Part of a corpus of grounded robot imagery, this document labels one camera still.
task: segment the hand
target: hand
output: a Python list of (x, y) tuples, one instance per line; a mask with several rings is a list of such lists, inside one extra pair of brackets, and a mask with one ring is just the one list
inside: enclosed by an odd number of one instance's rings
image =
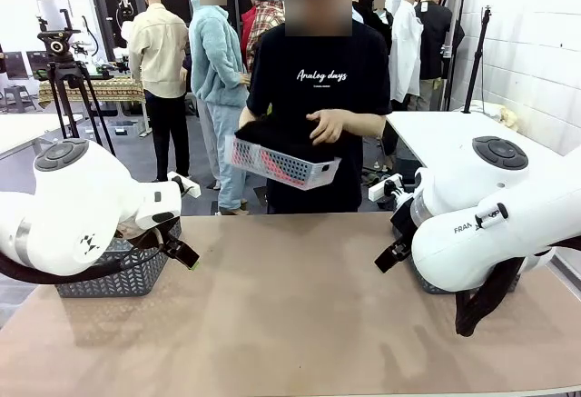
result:
[(183, 67), (180, 69), (180, 81), (184, 84), (188, 81), (188, 71)]
[(310, 139), (314, 140), (312, 144), (336, 143), (343, 132), (347, 112), (342, 109), (321, 109), (314, 114), (307, 114), (307, 120), (319, 122), (319, 126), (310, 134)]
[(251, 84), (251, 76), (249, 74), (240, 73), (240, 83), (242, 85), (250, 85)]

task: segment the robotic arm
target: robotic arm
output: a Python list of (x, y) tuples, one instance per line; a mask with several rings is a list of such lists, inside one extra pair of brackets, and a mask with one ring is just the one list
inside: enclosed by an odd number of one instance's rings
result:
[[(81, 139), (43, 151), (34, 161), (34, 176), (35, 195), (0, 193), (0, 273), (35, 283), (71, 282), (79, 274), (80, 280), (90, 280), (121, 271), (119, 265), (93, 267), (113, 237), (140, 240), (175, 220), (182, 192), (189, 191), (184, 183), (197, 187), (185, 178), (140, 184), (100, 145)], [(162, 239), (170, 241), (167, 235)], [(198, 255), (171, 241), (172, 247), (161, 244), (162, 250), (193, 266)]]
[(424, 279), (457, 293), (457, 333), (470, 336), (518, 274), (548, 263), (558, 246), (578, 247), (581, 147), (535, 176), (525, 153), (496, 137), (450, 159), (460, 167), (421, 168), (414, 194), (397, 192), (401, 237), (376, 265), (386, 272), (411, 254)]

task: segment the table with patterned cloth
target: table with patterned cloth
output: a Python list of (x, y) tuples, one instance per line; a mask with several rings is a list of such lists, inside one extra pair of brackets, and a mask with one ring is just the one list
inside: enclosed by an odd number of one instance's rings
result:
[[(93, 89), (99, 102), (139, 102), (142, 105), (143, 118), (145, 120), (145, 133), (143, 135), (151, 132), (149, 119), (145, 110), (145, 95), (143, 94), (143, 87), (140, 83), (136, 83), (129, 76), (114, 77), (107, 80), (92, 79), (91, 83), (93, 84)], [(86, 82), (84, 86), (89, 95), (89, 100), (92, 100)], [(64, 84), (64, 87), (69, 102), (83, 101), (79, 90), (69, 88), (68, 84)], [(46, 108), (53, 100), (53, 91), (51, 90), (50, 83), (48, 81), (41, 82), (38, 91), (38, 103), (41, 107)], [(120, 107), (118, 107), (118, 112), (119, 115), (123, 114)]]

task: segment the light blue fleece jacket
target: light blue fleece jacket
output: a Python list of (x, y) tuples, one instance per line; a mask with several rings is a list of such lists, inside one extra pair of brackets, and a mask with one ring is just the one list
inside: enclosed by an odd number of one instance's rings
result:
[(240, 40), (228, 13), (219, 6), (200, 5), (200, 0), (192, 0), (192, 7), (192, 92), (210, 104), (243, 108), (248, 90), (240, 83)]

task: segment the beige jacket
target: beige jacket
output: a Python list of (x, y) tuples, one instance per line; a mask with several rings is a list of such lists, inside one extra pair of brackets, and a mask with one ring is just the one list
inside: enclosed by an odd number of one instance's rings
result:
[(163, 98), (185, 94), (180, 77), (188, 28), (183, 20), (162, 4), (152, 4), (133, 20), (128, 42), (129, 67), (143, 89)]

